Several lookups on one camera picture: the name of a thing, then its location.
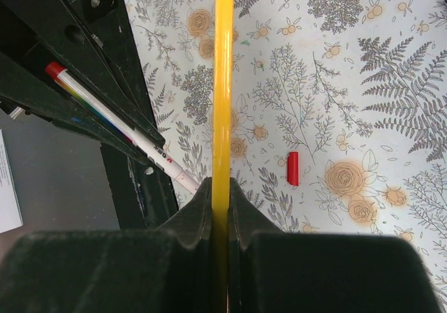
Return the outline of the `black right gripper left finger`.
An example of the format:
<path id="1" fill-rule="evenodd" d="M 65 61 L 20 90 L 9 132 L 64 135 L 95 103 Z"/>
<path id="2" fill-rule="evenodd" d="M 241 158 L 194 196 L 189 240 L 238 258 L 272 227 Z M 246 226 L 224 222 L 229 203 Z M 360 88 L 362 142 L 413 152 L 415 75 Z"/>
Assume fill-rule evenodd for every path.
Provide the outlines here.
<path id="1" fill-rule="evenodd" d="M 1 311 L 210 312 L 211 186 L 154 230 L 21 237 L 1 263 Z"/>

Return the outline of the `white red marker pen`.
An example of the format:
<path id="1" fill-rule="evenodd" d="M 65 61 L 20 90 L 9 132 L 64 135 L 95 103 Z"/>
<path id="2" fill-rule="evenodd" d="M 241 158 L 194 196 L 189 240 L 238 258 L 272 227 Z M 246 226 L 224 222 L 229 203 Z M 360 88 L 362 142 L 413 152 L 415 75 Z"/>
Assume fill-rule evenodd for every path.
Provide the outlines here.
<path id="1" fill-rule="evenodd" d="M 45 67 L 45 72 L 71 96 L 128 138 L 134 146 L 141 150 L 166 175 L 180 183 L 192 194 L 196 193 L 199 183 L 186 173 L 183 167 L 170 157 L 163 148 L 153 143 L 137 127 L 125 122 L 119 115 L 96 98 L 69 73 L 66 67 L 56 61 L 52 61 Z"/>

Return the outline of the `red marker cap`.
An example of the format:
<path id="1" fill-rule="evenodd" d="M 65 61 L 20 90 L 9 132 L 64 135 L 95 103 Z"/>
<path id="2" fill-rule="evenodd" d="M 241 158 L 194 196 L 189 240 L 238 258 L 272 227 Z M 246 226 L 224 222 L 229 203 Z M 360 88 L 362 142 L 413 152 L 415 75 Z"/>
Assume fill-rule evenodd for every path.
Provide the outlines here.
<path id="1" fill-rule="evenodd" d="M 287 182 L 294 187 L 300 184 L 300 159 L 298 152 L 289 152 L 287 156 Z"/>

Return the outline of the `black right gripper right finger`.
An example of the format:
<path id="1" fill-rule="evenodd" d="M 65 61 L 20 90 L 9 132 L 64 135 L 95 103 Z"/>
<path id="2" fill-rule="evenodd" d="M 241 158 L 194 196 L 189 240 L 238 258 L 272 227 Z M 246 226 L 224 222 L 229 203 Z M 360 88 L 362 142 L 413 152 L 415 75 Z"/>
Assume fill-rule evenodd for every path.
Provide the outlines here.
<path id="1" fill-rule="evenodd" d="M 231 312 L 437 312 L 413 247 L 373 235 L 286 233 L 230 183 Z"/>

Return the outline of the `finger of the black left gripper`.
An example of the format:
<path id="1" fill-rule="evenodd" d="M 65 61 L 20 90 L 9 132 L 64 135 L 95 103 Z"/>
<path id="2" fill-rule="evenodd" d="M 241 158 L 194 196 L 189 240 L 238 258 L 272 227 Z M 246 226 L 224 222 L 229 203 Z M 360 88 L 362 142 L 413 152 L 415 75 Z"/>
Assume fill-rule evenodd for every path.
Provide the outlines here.
<path id="1" fill-rule="evenodd" d="M 73 98 L 45 72 L 52 61 L 66 67 L 109 109 L 162 146 L 164 138 L 156 127 L 138 54 L 27 52 L 17 56 L 3 52 L 1 98 L 148 165 L 149 159 L 129 139 Z"/>
<path id="2" fill-rule="evenodd" d="M 1 53 L 21 56 L 27 52 L 101 52 L 74 3 L 75 0 L 1 0 Z M 23 108 L 2 98 L 1 107 L 6 112 Z"/>

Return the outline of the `yellow framed whiteboard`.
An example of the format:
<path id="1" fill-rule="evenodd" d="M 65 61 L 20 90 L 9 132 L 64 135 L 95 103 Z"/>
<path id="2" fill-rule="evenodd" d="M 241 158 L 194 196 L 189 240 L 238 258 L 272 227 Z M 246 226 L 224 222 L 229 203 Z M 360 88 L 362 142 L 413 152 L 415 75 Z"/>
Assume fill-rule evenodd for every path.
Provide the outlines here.
<path id="1" fill-rule="evenodd" d="M 228 209 L 234 0 L 215 0 L 212 144 L 212 312 L 228 310 Z"/>

